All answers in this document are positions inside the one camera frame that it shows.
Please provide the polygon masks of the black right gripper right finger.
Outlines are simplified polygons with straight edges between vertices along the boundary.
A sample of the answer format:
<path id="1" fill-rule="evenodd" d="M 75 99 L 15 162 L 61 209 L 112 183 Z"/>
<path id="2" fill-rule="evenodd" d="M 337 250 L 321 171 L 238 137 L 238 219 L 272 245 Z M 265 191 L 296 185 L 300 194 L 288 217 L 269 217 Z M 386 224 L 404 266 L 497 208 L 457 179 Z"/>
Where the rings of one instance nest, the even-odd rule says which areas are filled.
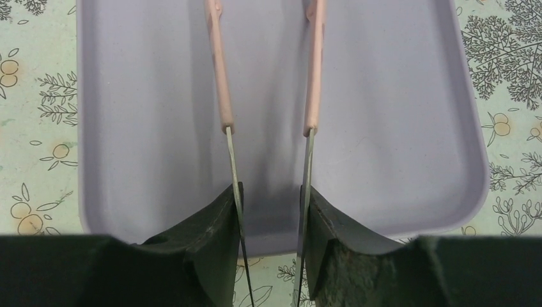
<path id="1" fill-rule="evenodd" d="M 403 244 L 311 191 L 306 273 L 317 306 L 540 306 L 539 237 L 420 236 Z"/>

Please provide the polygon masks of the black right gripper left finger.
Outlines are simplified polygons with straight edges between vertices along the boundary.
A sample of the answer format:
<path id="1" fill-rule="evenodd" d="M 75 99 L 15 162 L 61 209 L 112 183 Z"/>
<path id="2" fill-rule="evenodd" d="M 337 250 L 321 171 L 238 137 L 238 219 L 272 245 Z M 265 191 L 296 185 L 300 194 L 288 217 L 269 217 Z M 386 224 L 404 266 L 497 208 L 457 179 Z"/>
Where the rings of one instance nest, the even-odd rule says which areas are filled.
<path id="1" fill-rule="evenodd" d="M 1 237 L 2 306 L 231 306 L 233 189 L 142 244 L 108 235 Z"/>

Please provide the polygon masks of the pink handled tongs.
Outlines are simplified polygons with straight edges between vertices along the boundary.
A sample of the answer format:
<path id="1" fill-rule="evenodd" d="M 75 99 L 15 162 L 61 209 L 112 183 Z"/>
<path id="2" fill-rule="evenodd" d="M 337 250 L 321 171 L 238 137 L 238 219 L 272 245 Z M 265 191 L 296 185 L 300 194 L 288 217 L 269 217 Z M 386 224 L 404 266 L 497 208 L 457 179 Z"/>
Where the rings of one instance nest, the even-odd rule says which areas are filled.
<path id="1" fill-rule="evenodd" d="M 221 131 L 226 135 L 229 162 L 231 166 L 231 178 L 233 197 L 236 206 L 236 217 L 240 234 L 240 245 L 244 259 L 247 285 L 251 303 L 254 304 L 247 250 L 245 246 L 244 210 L 241 201 L 238 175 L 236 171 L 235 150 L 233 145 L 234 115 L 229 91 L 226 62 L 224 58 L 224 46 L 222 41 L 220 17 L 222 4 L 220 1 L 205 1 L 205 21 L 210 39 L 212 61 L 215 76 L 215 88 Z M 313 152 L 314 138 L 318 131 L 320 103 L 321 103 L 321 77 L 323 62 L 323 43 L 325 36 L 325 24 L 327 18 L 327 2 L 311 1 L 306 10 L 306 17 L 310 23 L 311 41 L 309 46 L 309 67 L 307 75 L 307 93 L 305 106 L 305 120 L 303 135 L 306 138 L 306 150 L 304 156 L 304 174 L 300 192 L 300 217 L 298 224 L 297 255 L 295 263 L 295 278 L 293 282 L 292 306 L 300 305 L 302 283 L 304 280 L 304 264 L 306 257 L 305 241 L 307 237 L 308 214 L 311 198 L 311 183 L 313 175 Z"/>

